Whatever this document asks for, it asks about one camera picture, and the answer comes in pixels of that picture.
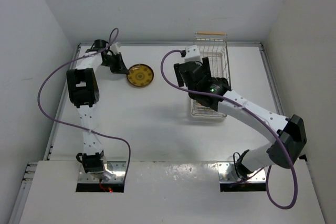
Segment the yellow patterned plate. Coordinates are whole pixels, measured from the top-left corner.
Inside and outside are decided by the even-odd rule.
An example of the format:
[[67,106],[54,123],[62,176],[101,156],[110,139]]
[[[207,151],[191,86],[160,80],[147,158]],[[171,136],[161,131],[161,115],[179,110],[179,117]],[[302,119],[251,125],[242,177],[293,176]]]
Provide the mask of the yellow patterned plate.
[[151,84],[154,80],[153,69],[146,64],[136,64],[129,68],[127,81],[130,85],[136,88],[144,88]]

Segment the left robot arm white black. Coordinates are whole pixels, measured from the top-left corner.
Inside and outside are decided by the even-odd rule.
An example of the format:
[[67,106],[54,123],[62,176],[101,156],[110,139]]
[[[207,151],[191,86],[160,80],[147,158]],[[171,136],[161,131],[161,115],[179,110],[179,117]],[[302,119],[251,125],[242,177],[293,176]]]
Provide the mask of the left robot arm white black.
[[99,66],[110,68],[112,73],[129,74],[119,46],[115,42],[95,40],[86,50],[74,69],[66,73],[70,102],[77,108],[83,132],[83,151],[77,154],[85,173],[102,181],[113,177],[113,170],[108,167],[102,143],[92,131],[98,127],[96,108],[100,99],[95,72]]

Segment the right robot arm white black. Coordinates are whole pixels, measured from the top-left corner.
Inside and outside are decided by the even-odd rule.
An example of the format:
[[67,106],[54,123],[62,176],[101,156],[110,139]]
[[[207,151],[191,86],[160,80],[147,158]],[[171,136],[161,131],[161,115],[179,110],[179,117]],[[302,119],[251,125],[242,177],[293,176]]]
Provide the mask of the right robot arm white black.
[[231,89],[225,78],[211,76],[209,60],[174,64],[179,87],[187,87],[189,97],[200,105],[234,117],[259,132],[268,144],[245,150],[235,164],[240,178],[271,165],[290,169],[300,156],[306,142],[303,119],[272,113],[243,98]]

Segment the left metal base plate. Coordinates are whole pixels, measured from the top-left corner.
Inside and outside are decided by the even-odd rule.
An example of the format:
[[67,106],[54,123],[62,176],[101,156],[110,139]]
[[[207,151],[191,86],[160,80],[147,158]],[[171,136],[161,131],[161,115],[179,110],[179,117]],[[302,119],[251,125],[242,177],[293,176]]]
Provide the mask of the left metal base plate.
[[107,161],[102,172],[86,173],[81,166],[78,175],[78,183],[98,183],[101,179],[103,183],[123,183],[125,177],[126,162]]

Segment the metal base plate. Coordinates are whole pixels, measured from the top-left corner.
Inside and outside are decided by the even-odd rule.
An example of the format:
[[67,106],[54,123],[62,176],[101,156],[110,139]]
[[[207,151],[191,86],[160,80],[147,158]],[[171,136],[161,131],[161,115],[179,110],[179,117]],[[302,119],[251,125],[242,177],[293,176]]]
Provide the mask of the metal base plate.
[[249,174],[248,179],[242,179],[235,173],[233,162],[217,162],[217,168],[219,182],[221,184],[237,183],[240,181],[247,183],[264,183],[266,181],[266,173],[264,169]]
[[78,175],[78,183],[98,183],[101,179],[103,183],[123,183],[125,177],[126,162],[107,161],[102,172],[86,173],[81,166]]

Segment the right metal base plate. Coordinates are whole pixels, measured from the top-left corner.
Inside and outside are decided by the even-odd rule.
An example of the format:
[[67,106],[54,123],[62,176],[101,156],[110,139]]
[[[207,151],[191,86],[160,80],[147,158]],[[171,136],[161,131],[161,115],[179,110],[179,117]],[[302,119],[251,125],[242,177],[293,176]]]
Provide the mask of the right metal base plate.
[[235,173],[233,162],[217,162],[217,168],[219,182],[221,184],[237,183],[240,181],[247,183],[264,183],[266,181],[266,173],[264,169],[249,174],[248,179],[242,179]]

